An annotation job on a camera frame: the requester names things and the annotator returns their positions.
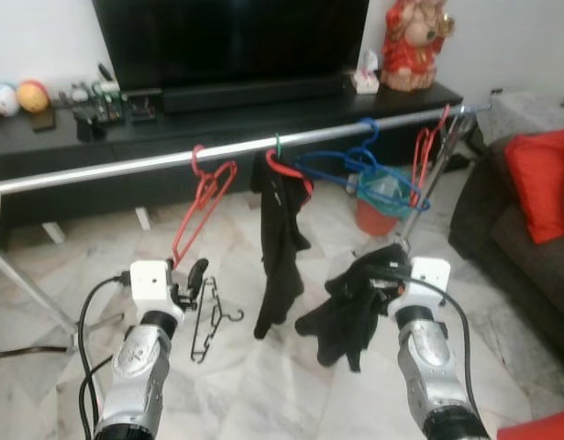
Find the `black garment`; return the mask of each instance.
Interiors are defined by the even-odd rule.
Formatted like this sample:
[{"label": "black garment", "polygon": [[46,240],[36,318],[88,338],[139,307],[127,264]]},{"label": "black garment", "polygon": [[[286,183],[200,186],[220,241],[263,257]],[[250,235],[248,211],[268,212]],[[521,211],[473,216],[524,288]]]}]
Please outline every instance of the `black garment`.
[{"label": "black garment", "polygon": [[310,194],[304,179],[272,170],[264,154],[256,155],[251,190],[261,193],[261,250],[267,285],[253,335],[262,339],[272,324],[285,321],[293,300],[304,291],[295,260],[296,253],[310,248],[310,243],[300,234],[296,216]]},{"label": "black garment", "polygon": [[351,371],[360,371],[360,352],[367,349],[379,314],[398,295],[398,286],[374,287],[369,267],[387,269],[390,262],[405,264],[398,245],[383,247],[354,261],[347,271],[325,283],[330,299],[296,321],[301,336],[318,337],[318,362],[329,367],[347,355]]}]

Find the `cabinet leg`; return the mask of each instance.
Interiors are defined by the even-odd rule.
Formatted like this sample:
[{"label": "cabinet leg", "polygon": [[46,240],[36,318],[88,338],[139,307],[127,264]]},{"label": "cabinet leg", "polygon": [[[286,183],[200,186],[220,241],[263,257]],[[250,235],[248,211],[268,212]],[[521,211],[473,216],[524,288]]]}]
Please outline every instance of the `cabinet leg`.
[{"label": "cabinet leg", "polygon": [[53,243],[56,245],[65,243],[65,234],[57,223],[44,223],[41,226],[43,226],[43,229],[45,229],[45,232],[50,236]]},{"label": "cabinet leg", "polygon": [[141,225],[141,229],[144,231],[151,230],[151,220],[149,219],[149,213],[147,212],[147,208],[140,207],[135,208],[135,214],[137,215],[137,219],[139,224]]}]

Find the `white wall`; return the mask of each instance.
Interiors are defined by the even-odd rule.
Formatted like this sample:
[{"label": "white wall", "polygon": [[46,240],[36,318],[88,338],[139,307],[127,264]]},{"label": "white wall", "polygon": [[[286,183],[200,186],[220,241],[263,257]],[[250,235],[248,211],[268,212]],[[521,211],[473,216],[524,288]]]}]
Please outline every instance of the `white wall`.
[{"label": "white wall", "polygon": [[[370,0],[362,50],[381,50],[393,3]],[[449,0],[446,9],[457,30],[437,59],[438,81],[470,102],[498,87],[564,95],[564,0]]]},{"label": "white wall", "polygon": [[[370,0],[364,49],[381,49],[393,1]],[[457,32],[437,61],[446,86],[473,102],[494,87],[564,94],[564,0],[449,0],[447,11]],[[91,80],[100,61],[110,64],[91,0],[0,0],[0,81]]]}]

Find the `brown sofa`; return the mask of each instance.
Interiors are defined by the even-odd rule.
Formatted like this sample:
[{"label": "brown sofa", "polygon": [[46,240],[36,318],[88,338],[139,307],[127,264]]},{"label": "brown sofa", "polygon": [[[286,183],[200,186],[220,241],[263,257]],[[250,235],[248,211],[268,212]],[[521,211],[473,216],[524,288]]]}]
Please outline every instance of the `brown sofa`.
[{"label": "brown sofa", "polygon": [[564,236],[532,242],[503,154],[508,141],[492,144],[471,171],[448,241],[489,272],[564,353]]}]

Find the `green clip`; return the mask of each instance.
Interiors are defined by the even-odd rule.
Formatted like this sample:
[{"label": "green clip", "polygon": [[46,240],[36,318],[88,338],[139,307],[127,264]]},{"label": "green clip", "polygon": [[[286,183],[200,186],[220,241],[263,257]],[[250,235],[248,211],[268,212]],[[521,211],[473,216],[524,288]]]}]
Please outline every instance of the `green clip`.
[{"label": "green clip", "polygon": [[275,143],[276,143],[276,147],[278,149],[278,159],[282,156],[282,144],[280,143],[280,134],[276,133],[275,134]]}]

